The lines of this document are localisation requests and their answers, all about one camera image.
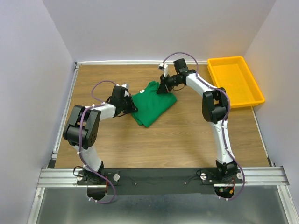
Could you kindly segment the green t shirt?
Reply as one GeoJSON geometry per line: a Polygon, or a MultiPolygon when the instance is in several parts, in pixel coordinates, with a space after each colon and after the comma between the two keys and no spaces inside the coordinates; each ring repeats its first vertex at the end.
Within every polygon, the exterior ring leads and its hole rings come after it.
{"type": "Polygon", "coordinates": [[[145,89],[132,96],[133,103],[138,111],[131,113],[138,125],[150,127],[164,112],[170,109],[177,101],[172,93],[157,94],[160,83],[149,82],[145,89]]]}

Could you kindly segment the yellow plastic tray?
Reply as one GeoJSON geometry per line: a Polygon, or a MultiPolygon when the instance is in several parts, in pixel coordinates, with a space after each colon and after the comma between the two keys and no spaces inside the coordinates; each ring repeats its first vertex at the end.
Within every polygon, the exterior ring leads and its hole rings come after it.
{"type": "Polygon", "coordinates": [[[210,58],[207,67],[214,86],[226,90],[232,108],[253,107],[265,102],[242,56],[210,58]]]}

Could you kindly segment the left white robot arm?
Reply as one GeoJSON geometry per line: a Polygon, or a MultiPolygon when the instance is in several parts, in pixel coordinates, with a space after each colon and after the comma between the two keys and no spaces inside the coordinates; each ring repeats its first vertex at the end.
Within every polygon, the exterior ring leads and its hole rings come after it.
{"type": "Polygon", "coordinates": [[[76,149],[91,183],[99,184],[104,177],[104,165],[95,148],[100,122],[137,111],[128,84],[115,85],[112,95],[100,105],[73,107],[64,127],[63,138],[76,149]]]}

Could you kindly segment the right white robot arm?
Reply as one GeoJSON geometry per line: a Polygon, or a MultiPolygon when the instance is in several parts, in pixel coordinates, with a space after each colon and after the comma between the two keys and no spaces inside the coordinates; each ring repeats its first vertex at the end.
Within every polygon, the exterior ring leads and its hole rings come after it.
{"type": "Polygon", "coordinates": [[[168,74],[168,65],[165,62],[159,64],[158,68],[163,74],[160,76],[157,94],[169,93],[173,87],[184,84],[202,97],[202,114],[212,127],[217,149],[215,178],[225,183],[238,172],[228,135],[228,95],[224,88],[217,88],[204,80],[198,70],[188,69],[185,59],[178,59],[173,64],[176,71],[176,75],[173,76],[168,74]]]}

